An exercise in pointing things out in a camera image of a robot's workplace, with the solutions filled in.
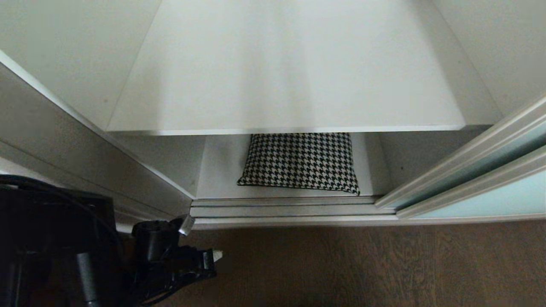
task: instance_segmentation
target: black and white pillow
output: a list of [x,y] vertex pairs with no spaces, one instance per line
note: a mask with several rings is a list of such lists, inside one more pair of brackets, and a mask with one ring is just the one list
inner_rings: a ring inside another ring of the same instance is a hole
[[360,195],[348,133],[253,134],[240,186],[345,191]]

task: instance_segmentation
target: frosted glass panel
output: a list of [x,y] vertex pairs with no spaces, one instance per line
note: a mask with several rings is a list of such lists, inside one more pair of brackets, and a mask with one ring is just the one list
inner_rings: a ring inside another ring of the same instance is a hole
[[546,212],[546,171],[415,217],[476,217]]

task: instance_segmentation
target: white shelf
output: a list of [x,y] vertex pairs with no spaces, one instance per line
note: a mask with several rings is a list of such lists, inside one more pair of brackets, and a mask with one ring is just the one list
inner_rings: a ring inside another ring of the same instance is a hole
[[108,130],[434,131],[500,118],[429,1],[164,0]]
[[[391,189],[379,137],[374,133],[352,133],[354,170],[362,196],[382,195]],[[250,135],[209,135],[206,137],[198,199],[339,197],[347,192],[294,188],[238,186],[245,167]]]

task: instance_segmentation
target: black device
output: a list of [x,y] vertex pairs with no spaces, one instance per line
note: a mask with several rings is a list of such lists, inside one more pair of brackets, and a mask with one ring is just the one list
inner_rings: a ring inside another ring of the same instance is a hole
[[111,198],[0,175],[0,306],[156,304],[216,276],[212,249],[178,245],[189,219],[137,223],[125,258]]

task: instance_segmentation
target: wooden floor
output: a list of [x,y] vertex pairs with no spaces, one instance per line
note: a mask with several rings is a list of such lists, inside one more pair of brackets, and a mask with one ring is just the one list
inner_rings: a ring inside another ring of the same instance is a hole
[[546,221],[195,231],[218,277],[160,306],[546,306]]

